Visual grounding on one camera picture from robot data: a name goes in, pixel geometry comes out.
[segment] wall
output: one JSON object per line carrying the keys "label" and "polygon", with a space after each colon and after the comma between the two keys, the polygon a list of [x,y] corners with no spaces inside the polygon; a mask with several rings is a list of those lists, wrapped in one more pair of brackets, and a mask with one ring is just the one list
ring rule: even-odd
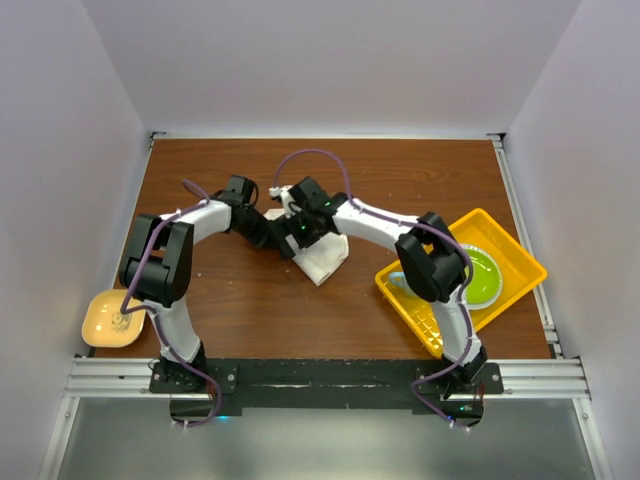
{"label": "wall", "polygon": [[145,126],[204,136],[485,135],[579,0],[83,0]]}
{"label": "wall", "polygon": [[89,300],[145,166],[142,123],[76,0],[0,14],[0,465],[36,478]]}
{"label": "wall", "polygon": [[560,340],[619,479],[637,478],[640,4],[584,1],[507,135]]}

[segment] yellow tray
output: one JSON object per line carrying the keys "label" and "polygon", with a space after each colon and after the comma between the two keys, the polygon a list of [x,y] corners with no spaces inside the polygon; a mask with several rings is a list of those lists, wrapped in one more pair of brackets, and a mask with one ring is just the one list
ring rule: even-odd
{"label": "yellow tray", "polygon": [[[491,255],[502,272],[502,292],[495,303],[471,312],[476,330],[487,325],[547,278],[547,270],[481,208],[469,212],[449,229],[458,242],[475,245]],[[377,273],[376,285],[431,355],[440,358],[442,339],[429,304],[422,299],[409,297],[400,287],[389,282],[391,272],[401,271],[400,261],[396,260]]]}

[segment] black mounting plate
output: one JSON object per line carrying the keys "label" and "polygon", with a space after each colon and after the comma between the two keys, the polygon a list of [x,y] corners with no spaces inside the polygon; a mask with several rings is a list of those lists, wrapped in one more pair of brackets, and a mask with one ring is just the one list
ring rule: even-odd
{"label": "black mounting plate", "polygon": [[[442,368],[439,360],[207,359],[208,373],[220,383],[223,393],[220,415],[231,416],[241,415],[243,408],[407,409],[415,414],[430,413],[415,398],[410,385],[420,375]],[[504,392],[497,364],[485,364],[478,379],[485,394]],[[449,386],[446,379],[419,388],[430,401],[456,412],[464,410],[459,407],[468,408],[470,402],[444,401],[441,396],[473,395],[475,390],[475,386]],[[154,378],[149,391],[184,393],[171,380]],[[171,402],[175,416],[205,416],[210,407],[206,400]],[[477,413],[475,408],[471,410],[470,414]]]}

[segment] brown tabletop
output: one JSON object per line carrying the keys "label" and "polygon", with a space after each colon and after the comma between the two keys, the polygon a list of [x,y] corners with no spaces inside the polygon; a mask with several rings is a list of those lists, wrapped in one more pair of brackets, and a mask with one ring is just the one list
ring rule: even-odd
{"label": "brown tabletop", "polygon": [[[138,213],[167,213],[195,203],[181,186],[189,178],[207,191],[229,175],[255,180],[258,208],[278,208],[267,189],[280,160],[302,148],[343,158],[354,194],[399,213],[428,210],[452,223],[487,210],[511,235],[516,230],[490,141],[458,140],[159,140],[142,184]],[[317,154],[290,162],[281,184],[313,176],[333,194],[344,191],[337,166]],[[238,234],[213,235],[194,248],[187,305],[209,357],[425,358],[429,353],[374,284],[396,257],[350,238],[349,258],[321,287],[275,251],[256,251]],[[492,358],[549,358],[535,300],[528,294],[480,333]],[[155,357],[150,322],[140,338],[98,357]]]}

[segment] light blue cup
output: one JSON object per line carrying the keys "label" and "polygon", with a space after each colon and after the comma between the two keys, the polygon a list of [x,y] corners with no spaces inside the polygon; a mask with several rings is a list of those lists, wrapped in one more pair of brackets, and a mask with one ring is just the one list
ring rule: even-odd
{"label": "light blue cup", "polygon": [[418,296],[411,290],[411,287],[407,283],[407,278],[404,276],[404,272],[391,272],[389,274],[389,281],[392,285],[401,288],[407,296],[412,298],[418,298]]}

